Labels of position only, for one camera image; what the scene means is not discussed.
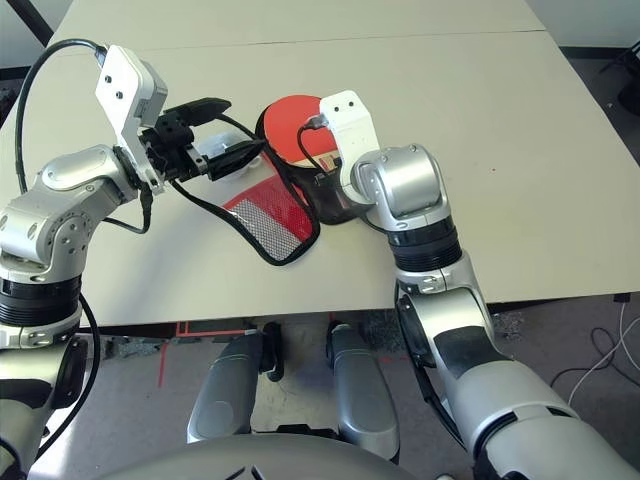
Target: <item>white table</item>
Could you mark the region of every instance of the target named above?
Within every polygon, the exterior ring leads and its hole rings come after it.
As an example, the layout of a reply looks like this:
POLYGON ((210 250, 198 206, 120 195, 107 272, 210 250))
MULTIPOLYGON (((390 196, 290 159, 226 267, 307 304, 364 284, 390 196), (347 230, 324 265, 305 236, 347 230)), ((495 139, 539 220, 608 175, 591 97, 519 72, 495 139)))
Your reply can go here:
MULTIPOLYGON (((638 167, 524 2, 493 0, 492 15, 480 15, 477 2, 452 2, 468 7, 459 23, 453 7, 436 13, 455 33, 436 21, 415 21, 425 5, 446 2, 407 2, 414 10, 406 18, 396 12, 389 22, 360 28, 366 38, 342 38, 350 24, 338 21, 329 37, 340 40, 309 40, 304 34, 322 31, 319 25, 327 21, 318 13, 307 15, 304 29, 288 22, 292 27, 278 31, 280 40, 249 29, 246 37, 224 43, 227 34, 240 34, 237 24, 220 21, 225 34, 209 45, 198 45, 200 29, 190 34, 184 22, 174 34, 169 14, 154 16, 163 35, 143 38, 132 24, 134 10, 154 2, 130 3, 136 7, 76 1, 57 36, 123 40, 165 80, 167 106, 227 98, 234 103, 230 114, 252 125, 282 96, 349 88, 371 111, 381 145, 424 144, 440 162, 462 245, 488 302, 640 289, 638 167), (100 16, 105 5, 119 9, 121 24, 100 16), (500 14, 500 5, 508 15, 500 14), (478 29, 494 33, 475 31, 473 15, 478 29), (400 33, 403 20, 411 27, 406 35, 400 33)), ((190 21, 207 17, 202 2, 180 4, 192 6, 184 9, 190 21)), ((322 2, 314 5, 321 10, 322 2)), ((382 2, 373 5, 383 13, 382 2)), ((81 51, 46 65, 27 109, 30 176, 57 155, 113 141, 93 98, 96 80, 95 62, 81 51)), ((200 127, 197 135, 216 128, 200 127)), ((12 135, 10 120, 0 136, 0 204, 18 192, 12 135)), ((240 182, 213 185, 197 179, 187 187, 223 203, 264 174, 256 170, 240 182)), ((115 216, 139 223, 138 203, 115 216)), ((388 308, 393 260, 384 236, 355 221, 323 226, 306 256, 272 267, 230 227, 169 189, 156 199, 144 237, 111 225, 98 229, 83 282, 103 325, 388 308)))

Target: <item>white wall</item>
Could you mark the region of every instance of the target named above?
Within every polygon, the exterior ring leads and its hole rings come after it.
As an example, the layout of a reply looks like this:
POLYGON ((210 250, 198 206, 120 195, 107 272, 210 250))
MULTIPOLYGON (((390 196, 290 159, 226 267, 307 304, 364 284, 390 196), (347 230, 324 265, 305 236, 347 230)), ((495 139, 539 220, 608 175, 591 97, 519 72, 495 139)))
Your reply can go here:
MULTIPOLYGON (((32 0, 40 15, 55 30, 71 0, 32 0)), ((44 47, 20 20, 13 9, 0 0, 0 68, 31 65, 44 47)))
POLYGON ((628 47, 640 39, 640 0, 527 0, 563 47, 628 47))

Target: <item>gray cover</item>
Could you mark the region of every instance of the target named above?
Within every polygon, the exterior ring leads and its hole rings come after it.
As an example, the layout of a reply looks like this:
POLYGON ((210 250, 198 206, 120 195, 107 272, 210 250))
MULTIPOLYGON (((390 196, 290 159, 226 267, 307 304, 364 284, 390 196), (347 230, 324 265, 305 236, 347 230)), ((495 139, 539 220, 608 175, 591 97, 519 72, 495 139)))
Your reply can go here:
POLYGON ((234 435, 103 477, 111 480, 415 480, 400 467, 336 440, 294 434, 234 435))

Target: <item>white cable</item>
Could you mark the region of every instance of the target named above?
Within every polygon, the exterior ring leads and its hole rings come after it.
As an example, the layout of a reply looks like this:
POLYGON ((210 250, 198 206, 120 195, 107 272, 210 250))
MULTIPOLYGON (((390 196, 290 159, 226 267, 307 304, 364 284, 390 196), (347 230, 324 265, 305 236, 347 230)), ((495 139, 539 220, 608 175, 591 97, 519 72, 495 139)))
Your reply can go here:
MULTIPOLYGON (((624 313, 624 306, 626 305, 626 303, 622 304, 622 313, 624 313)), ((636 367, 636 370, 640 371, 640 366, 638 366, 638 364, 636 363, 636 361, 633 359, 633 357, 631 356, 631 352, 629 352, 629 349, 627 348, 627 344, 624 341, 624 335, 622 334, 622 318, 620 318, 620 326, 618 327, 618 335, 620 335, 620 341, 622 342, 622 348, 624 348, 624 353, 627 354, 627 358, 629 359, 629 361, 631 362, 631 364, 636 367)))
POLYGON ((620 339, 618 340, 618 343, 616 343, 611 350, 609 350, 600 360, 598 360, 595 365, 593 367, 591 367, 589 369, 589 371, 587 371, 582 377, 580 377, 580 380, 578 380, 578 382, 576 383, 576 385, 573 387, 573 390, 571 390, 571 394, 569 395, 569 400, 567 401, 567 403, 569 404, 569 406, 571 406, 571 402, 573 401, 573 397, 575 396, 576 392, 578 391, 578 388, 580 388, 580 385, 582 385, 582 382, 585 381, 585 379, 591 374, 591 372, 593 372, 596 368, 598 368, 600 365, 602 365, 607 358, 609 358, 611 355, 613 355, 613 352, 615 352, 620 345, 623 344, 624 342, 624 337, 627 335, 627 333, 629 333, 629 331, 636 325, 636 323, 640 322, 640 317, 635 318, 630 324, 629 326, 622 331, 622 320, 623 320, 623 316, 624 316, 624 309, 625 309, 625 305, 626 303, 622 304, 622 308, 620 308, 620 321, 618 322, 620 325, 620 339))

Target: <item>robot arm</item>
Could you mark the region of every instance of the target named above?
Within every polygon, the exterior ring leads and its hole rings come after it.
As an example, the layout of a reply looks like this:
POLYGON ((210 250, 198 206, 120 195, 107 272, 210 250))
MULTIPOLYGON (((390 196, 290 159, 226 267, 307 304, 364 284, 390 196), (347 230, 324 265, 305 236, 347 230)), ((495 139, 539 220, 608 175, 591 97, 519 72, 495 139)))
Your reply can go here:
POLYGON ((87 343, 74 333, 81 275, 99 223, 138 190, 144 209, 164 182, 201 175, 216 180, 262 148, 251 140, 215 158, 200 155, 189 127, 215 119, 231 104, 202 99, 159 116, 166 95, 149 65, 127 49, 109 47, 96 96, 117 145, 52 160, 31 190, 0 211, 1 478, 29 471, 53 410, 80 395, 87 343))
POLYGON ((400 287, 397 311, 416 368, 436 368, 447 409, 479 479, 640 478, 540 377, 503 356, 468 254, 460 248, 442 175, 419 145, 380 150, 351 91, 322 99, 316 124, 333 133, 341 184, 372 205, 400 287))

